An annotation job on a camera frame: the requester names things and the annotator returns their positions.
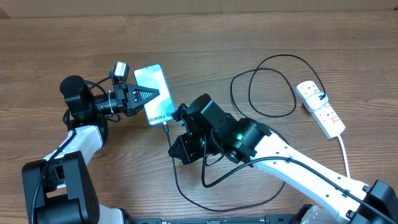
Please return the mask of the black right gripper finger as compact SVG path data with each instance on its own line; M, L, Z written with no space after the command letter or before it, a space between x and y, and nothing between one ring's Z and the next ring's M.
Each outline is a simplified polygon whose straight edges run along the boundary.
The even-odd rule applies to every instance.
M208 137L205 134L185 133L179 135L168 150L170 157L180 159L183 165L191 164L204 158L209 152Z
M173 113L172 117L176 122L180 122L181 126L185 127L186 130L189 130L189 127L192 123L192 118L187 114L188 106L185 103L182 103Z

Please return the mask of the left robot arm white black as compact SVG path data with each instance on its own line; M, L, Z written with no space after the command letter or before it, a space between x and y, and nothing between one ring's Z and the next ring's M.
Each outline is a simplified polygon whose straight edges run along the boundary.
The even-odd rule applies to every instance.
M52 153L22 168L29 223L133 223L124 209L99 203L87 165L105 145L112 116L135 116L160 93L127 84L126 75L108 78L114 90L97 96L91 91L97 84L78 75L61 82L67 137Z

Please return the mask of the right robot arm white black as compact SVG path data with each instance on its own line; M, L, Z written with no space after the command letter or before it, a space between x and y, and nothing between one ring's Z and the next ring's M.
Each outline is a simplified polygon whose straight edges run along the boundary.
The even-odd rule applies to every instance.
M286 143L270 127L251 118L236 120L208 94L172 114L185 125L169 155L190 164L208 154L222 154L237 164L235 172L251 166L267 172L317 204L302 222L397 223L397 195L388 184L373 185L350 179L317 163Z

